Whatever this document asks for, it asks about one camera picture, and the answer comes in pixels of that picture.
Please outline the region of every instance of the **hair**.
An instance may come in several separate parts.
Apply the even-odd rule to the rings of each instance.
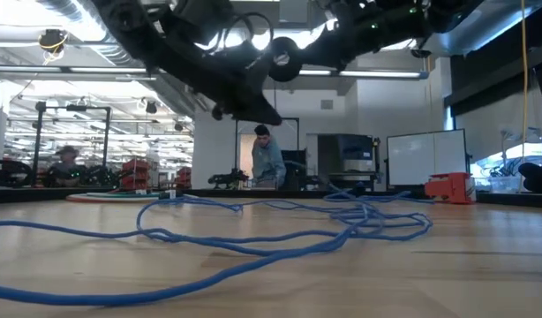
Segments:
[[[258,136],[271,135],[271,133],[269,132],[269,129],[267,129],[265,125],[258,125],[257,127],[255,127],[254,131],[255,131],[255,134]]]

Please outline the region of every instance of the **wooden tabletop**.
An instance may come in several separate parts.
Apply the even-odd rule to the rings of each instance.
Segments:
[[[3,204],[0,220],[117,232],[134,229],[139,208],[64,201]],[[435,225],[426,236],[410,242],[352,240],[331,254],[280,261],[210,289],[147,306],[47,307],[0,300],[0,317],[542,317],[542,209],[409,202],[380,208],[390,213],[425,212]],[[263,206],[247,207],[242,216],[214,207],[155,207],[144,226],[227,237],[342,228],[322,214]],[[252,246],[305,246],[322,239]],[[152,291],[255,259],[147,238],[89,240],[0,228],[0,284],[38,292]]]

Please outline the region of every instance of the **person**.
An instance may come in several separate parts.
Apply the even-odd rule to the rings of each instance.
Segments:
[[[71,173],[74,168],[77,167],[75,159],[77,158],[77,155],[79,155],[79,151],[77,151],[77,149],[73,148],[72,146],[64,146],[56,152],[56,155],[60,156],[61,162],[53,163],[51,169],[56,169],[63,173]],[[79,183],[79,178],[67,179],[59,177],[56,179],[56,182],[60,186],[73,187]]]
[[[257,135],[252,149],[254,187],[279,188],[287,173],[281,149],[267,127],[258,125],[254,131]]]

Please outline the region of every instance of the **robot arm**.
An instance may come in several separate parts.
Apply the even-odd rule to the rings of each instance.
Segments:
[[[110,32],[150,72],[161,68],[215,101],[215,119],[231,114],[237,120],[279,125],[281,116],[262,93],[267,76],[293,80],[304,64],[342,71],[359,55],[451,30],[483,0],[432,0],[430,4],[420,0],[333,0],[325,9],[337,18],[335,27],[324,28],[305,49],[289,38],[273,38],[266,17],[257,12],[236,13],[230,0],[181,0],[174,8],[144,5],[140,0],[92,1]],[[272,41],[263,50],[251,43],[251,16],[269,23]],[[217,50],[220,40],[225,41],[239,21],[246,24],[250,38],[236,47]],[[215,37],[218,42],[213,49],[196,45],[208,45]],[[284,54],[289,62],[276,64],[275,58]]]

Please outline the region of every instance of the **black machine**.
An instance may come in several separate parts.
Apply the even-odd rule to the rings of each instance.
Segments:
[[[270,21],[258,12],[238,13],[230,0],[182,0],[142,4],[140,0],[92,0],[118,42],[149,72],[163,69],[216,102],[213,117],[231,114],[237,120],[279,125],[281,117],[262,94],[267,76],[285,82],[295,79],[304,64],[335,68],[338,72],[357,56],[410,38],[425,40],[446,33],[471,14],[483,0],[323,0],[321,7],[337,18],[305,49],[287,37],[274,38]],[[258,50],[250,18],[270,26],[270,42]],[[159,22],[162,33],[155,27]],[[212,39],[224,40],[243,22],[250,37],[240,45],[202,49]],[[429,52],[414,50],[416,57]],[[275,63],[288,56],[287,64]]]
[[[76,166],[69,171],[60,171],[53,167],[49,168],[42,183],[46,187],[57,187],[58,179],[72,180],[78,179],[78,186],[120,186],[122,178],[133,174],[130,170],[121,170],[114,172],[111,169],[101,165],[95,165],[87,168],[83,165]]]
[[[249,177],[242,170],[232,168],[232,172],[229,174],[213,175],[208,183],[215,185],[215,189],[221,189],[220,185],[224,185],[226,190],[237,190],[239,183],[248,179]]]
[[[32,169],[25,163],[0,160],[0,186],[28,186],[33,176]]]

